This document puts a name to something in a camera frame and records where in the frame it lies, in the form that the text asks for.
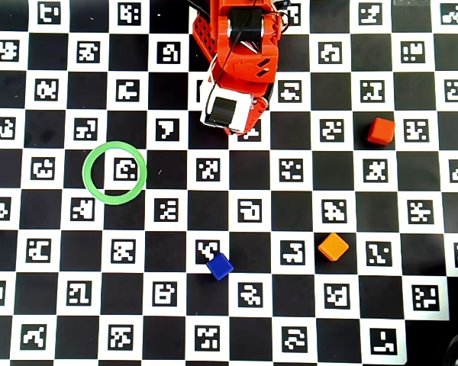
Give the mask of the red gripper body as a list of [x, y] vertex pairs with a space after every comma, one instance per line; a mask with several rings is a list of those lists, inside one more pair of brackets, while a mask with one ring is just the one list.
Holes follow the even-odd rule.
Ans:
[[268, 105], [269, 102], [265, 98], [256, 98], [250, 106], [244, 130], [242, 132], [234, 132], [232, 130], [228, 130], [228, 134], [243, 136], [245, 133], [248, 133], [255, 126], [256, 122], [261, 118], [263, 112], [268, 108]]

